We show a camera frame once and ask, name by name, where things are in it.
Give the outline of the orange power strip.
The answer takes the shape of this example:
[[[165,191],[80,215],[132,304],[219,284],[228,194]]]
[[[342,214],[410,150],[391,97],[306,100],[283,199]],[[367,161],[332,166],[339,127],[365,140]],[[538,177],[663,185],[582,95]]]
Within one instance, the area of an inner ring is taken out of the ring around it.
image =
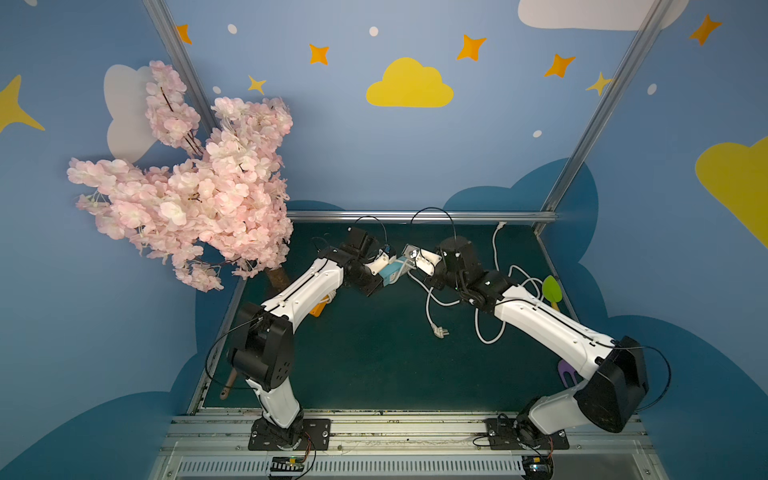
[[[318,304],[316,304],[309,312],[310,315],[313,317],[319,317],[326,306],[330,304],[333,301],[334,296],[331,294],[326,295],[323,297]]]

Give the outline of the pink cherry blossom tree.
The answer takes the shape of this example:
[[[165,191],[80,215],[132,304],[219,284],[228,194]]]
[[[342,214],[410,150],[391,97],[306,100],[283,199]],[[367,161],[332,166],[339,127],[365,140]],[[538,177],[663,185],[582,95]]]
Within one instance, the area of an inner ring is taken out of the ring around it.
[[[279,269],[293,232],[278,153],[293,126],[289,107],[281,98],[219,97],[212,107],[219,125],[200,141],[201,117],[184,100],[180,74],[161,61],[149,68],[152,134],[187,160],[142,170],[122,159],[72,159],[69,181],[94,191],[77,208],[94,216],[100,233],[170,262],[180,282],[202,292],[222,289],[225,265],[243,279]]]

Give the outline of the controller board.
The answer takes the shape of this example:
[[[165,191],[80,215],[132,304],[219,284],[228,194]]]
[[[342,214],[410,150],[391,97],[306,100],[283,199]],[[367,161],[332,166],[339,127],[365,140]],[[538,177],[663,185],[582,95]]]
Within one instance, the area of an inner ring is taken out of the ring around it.
[[[525,456],[522,458],[524,480],[551,480],[553,463],[548,457]]]
[[[272,457],[269,462],[268,476],[270,478],[300,477],[304,474],[306,467],[306,462],[297,457]]]

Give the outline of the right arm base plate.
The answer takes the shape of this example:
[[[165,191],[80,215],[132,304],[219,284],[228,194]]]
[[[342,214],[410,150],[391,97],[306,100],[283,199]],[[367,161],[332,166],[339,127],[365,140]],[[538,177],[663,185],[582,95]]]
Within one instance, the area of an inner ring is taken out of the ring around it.
[[[544,435],[534,427],[520,426],[505,416],[486,418],[486,438],[492,450],[568,450],[570,443],[564,430]]]

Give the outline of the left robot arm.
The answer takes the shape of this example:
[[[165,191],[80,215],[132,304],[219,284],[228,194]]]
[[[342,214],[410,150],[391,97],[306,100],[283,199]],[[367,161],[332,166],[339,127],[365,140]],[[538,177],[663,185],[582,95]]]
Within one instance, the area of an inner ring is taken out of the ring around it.
[[[394,258],[388,242],[351,227],[344,243],[323,248],[285,290],[238,312],[227,359],[255,393],[268,425],[288,430],[302,413],[289,377],[294,335],[305,317],[344,285],[375,292],[383,283],[379,272]]]

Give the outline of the right controller board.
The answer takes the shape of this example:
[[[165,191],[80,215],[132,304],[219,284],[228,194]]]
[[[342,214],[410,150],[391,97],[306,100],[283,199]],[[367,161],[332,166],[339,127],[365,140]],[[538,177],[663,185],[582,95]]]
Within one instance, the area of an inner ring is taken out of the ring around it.
[[[548,457],[525,456],[522,458],[524,480],[551,480],[553,463]]]

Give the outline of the green toy shovel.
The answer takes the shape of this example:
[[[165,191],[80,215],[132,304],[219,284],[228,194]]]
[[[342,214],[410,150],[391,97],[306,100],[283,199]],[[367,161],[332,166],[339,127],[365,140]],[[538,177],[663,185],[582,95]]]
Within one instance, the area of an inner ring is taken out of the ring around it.
[[[563,301],[563,293],[554,276],[549,275],[542,281],[541,293],[543,299],[546,300],[554,310],[560,310],[559,303]]]

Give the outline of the aluminium front rail frame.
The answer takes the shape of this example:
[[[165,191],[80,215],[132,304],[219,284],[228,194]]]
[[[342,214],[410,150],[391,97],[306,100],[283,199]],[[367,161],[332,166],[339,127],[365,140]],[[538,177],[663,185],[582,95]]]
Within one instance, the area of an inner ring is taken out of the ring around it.
[[[665,479],[668,474],[637,417],[624,431],[592,426],[565,431],[568,450],[492,450],[492,412],[310,410],[332,422],[326,451],[295,451],[300,477],[268,476],[272,457],[249,451],[257,409],[204,408],[177,416],[161,444],[152,479],[523,479],[522,458],[548,457],[556,479]]]

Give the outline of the left controller board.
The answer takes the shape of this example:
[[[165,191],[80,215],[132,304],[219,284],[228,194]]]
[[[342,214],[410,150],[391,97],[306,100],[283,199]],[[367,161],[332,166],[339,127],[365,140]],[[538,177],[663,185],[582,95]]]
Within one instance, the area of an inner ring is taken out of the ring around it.
[[[270,478],[300,477],[304,474],[306,467],[306,462],[297,457],[272,457],[269,462],[268,476]]]

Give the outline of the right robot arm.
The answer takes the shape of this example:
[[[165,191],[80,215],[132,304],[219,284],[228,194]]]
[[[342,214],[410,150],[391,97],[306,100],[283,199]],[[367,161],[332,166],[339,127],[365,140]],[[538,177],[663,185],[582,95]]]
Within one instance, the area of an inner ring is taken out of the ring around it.
[[[514,420],[518,437],[538,439],[587,424],[610,433],[623,431],[649,391],[637,341],[594,331],[508,275],[485,269],[464,237],[449,237],[435,252],[418,251],[412,258],[429,286],[452,288],[462,301],[526,333],[581,376],[575,386],[529,402]]]

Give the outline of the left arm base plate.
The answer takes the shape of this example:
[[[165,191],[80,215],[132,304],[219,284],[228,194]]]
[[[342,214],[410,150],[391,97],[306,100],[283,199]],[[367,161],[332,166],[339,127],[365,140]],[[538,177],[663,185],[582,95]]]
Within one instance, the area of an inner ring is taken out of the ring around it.
[[[327,418],[298,417],[287,428],[258,418],[252,424],[247,448],[249,451],[298,451],[311,446],[312,450],[326,451],[331,426],[332,422]]]

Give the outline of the teal power strip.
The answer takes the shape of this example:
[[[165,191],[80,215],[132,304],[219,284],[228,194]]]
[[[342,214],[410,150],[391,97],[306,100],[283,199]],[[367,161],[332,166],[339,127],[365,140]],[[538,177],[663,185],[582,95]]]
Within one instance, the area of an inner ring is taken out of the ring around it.
[[[398,281],[398,279],[407,274],[411,269],[409,260],[404,256],[392,259],[391,262],[385,266],[378,275],[382,278],[382,285],[387,287]]]

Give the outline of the brown toy spatula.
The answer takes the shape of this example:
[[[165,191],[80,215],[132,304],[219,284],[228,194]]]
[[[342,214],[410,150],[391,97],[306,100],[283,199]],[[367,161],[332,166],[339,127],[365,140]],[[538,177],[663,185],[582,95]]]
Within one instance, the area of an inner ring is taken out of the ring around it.
[[[232,392],[232,390],[233,390],[233,388],[235,386],[235,382],[237,380],[237,377],[238,377],[237,370],[232,368],[230,370],[230,373],[229,373],[228,377],[227,377],[227,380],[224,383],[224,386],[222,387],[222,389],[220,391],[219,398],[221,400],[226,400],[230,396],[230,394],[231,394],[231,392]]]

